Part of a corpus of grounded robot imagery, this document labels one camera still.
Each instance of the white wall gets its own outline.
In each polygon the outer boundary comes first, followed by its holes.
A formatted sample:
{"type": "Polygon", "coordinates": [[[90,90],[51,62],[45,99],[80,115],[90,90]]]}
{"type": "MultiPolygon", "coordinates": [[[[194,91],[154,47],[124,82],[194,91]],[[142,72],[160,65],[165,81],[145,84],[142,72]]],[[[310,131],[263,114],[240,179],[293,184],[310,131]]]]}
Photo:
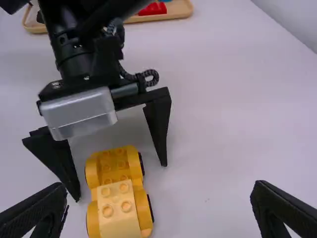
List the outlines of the white wall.
{"type": "Polygon", "coordinates": [[[252,0],[317,53],[317,0],[252,0]]]}

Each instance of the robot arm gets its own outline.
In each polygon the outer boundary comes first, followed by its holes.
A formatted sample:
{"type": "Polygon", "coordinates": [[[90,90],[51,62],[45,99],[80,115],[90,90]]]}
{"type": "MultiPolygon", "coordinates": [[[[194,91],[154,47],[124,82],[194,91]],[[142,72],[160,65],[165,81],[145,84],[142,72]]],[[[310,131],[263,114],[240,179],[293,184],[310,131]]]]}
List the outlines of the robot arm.
{"type": "MultiPolygon", "coordinates": [[[[0,0],[13,14],[28,1],[0,0]]],[[[65,184],[76,201],[80,185],[68,139],[117,122],[116,112],[146,104],[143,111],[162,166],[171,107],[168,88],[146,91],[159,81],[155,70],[129,74],[120,65],[123,20],[151,0],[38,0],[61,80],[49,83],[37,102],[46,127],[23,144],[65,184]]]]}

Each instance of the red object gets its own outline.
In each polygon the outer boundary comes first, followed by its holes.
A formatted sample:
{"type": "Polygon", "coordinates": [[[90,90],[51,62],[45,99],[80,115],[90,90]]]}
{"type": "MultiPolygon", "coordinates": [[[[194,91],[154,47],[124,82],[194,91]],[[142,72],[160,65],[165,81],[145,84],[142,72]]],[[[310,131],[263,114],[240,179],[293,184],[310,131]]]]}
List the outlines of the red object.
{"type": "Polygon", "coordinates": [[[159,14],[167,14],[167,8],[165,3],[163,2],[154,2],[148,5],[146,8],[139,11],[139,16],[149,16],[149,15],[159,15],[159,14]]]}

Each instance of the white surface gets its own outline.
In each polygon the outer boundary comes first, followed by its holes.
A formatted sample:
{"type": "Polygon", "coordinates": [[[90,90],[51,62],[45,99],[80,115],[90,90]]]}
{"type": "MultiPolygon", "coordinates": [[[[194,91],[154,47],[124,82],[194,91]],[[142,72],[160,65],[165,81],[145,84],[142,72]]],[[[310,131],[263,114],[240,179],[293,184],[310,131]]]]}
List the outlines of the white surface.
{"type": "Polygon", "coordinates": [[[317,53],[317,1],[252,1],[317,53]]]}
{"type": "MultiPolygon", "coordinates": [[[[248,0],[194,5],[186,20],[127,26],[124,66],[156,68],[171,92],[169,166],[141,107],[72,140],[82,201],[68,199],[62,238],[87,237],[87,157],[126,144],[143,154],[154,238],[260,237],[249,202],[257,179],[317,207],[317,55],[248,0]]],[[[21,15],[0,15],[0,210],[57,181],[21,143],[45,125],[37,93],[60,78],[47,36],[27,34],[21,15]]]]}

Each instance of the wooden tray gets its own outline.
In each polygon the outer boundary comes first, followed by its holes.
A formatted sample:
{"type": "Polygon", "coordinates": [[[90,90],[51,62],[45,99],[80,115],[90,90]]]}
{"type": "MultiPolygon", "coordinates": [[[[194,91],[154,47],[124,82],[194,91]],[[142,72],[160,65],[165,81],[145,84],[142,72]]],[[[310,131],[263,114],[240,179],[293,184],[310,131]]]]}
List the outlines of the wooden tray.
{"type": "Polygon", "coordinates": [[[125,23],[136,23],[145,21],[162,21],[178,18],[190,17],[193,14],[194,7],[190,0],[173,0],[165,2],[167,14],[150,16],[131,16],[125,23]]]}
{"type": "MultiPolygon", "coordinates": [[[[147,22],[147,21],[161,21],[161,20],[171,20],[178,18],[190,17],[193,14],[194,7],[190,0],[173,0],[171,2],[165,2],[167,7],[167,14],[162,15],[150,15],[150,16],[137,16],[134,15],[126,20],[124,23],[137,23],[137,22],[147,22]]],[[[36,21],[35,12],[38,9],[32,9],[32,6],[28,6],[22,19],[23,27],[31,33],[47,33],[44,24],[36,21]]]]}

